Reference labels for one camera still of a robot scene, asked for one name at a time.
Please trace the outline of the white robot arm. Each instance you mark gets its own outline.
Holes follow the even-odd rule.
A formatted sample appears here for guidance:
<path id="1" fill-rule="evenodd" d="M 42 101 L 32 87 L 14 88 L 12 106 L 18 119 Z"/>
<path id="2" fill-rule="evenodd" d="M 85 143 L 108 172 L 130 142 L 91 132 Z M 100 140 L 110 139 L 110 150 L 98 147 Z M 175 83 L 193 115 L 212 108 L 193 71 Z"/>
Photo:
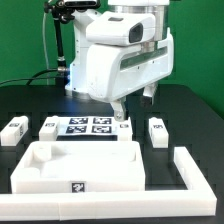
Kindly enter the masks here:
<path id="1" fill-rule="evenodd" d="M 69 95 L 109 103 L 118 121 L 127 119 L 125 98 L 141 89 L 152 98 L 157 82 L 173 69 L 174 41 L 167 26 L 170 0 L 65 0 L 75 9 L 75 59 Z"/>

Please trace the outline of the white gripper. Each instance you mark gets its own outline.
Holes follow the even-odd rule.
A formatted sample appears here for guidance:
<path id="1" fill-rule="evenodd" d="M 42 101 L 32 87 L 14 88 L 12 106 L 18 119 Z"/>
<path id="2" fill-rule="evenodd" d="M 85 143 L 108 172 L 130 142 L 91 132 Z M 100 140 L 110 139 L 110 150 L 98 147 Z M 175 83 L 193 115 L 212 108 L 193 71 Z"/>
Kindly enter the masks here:
<path id="1" fill-rule="evenodd" d="M 158 42 L 158 48 L 166 49 L 167 52 L 127 69 L 120 69 L 122 59 L 138 53 L 141 50 L 140 44 L 128 47 L 93 44 L 89 48 L 86 65 L 87 91 L 95 100 L 111 102 L 116 121 L 126 120 L 125 100 L 120 98 L 146 86 L 141 102 L 145 107 L 152 106 L 157 81 L 171 74 L 174 43 L 170 29 L 167 29 L 167 37 Z"/>

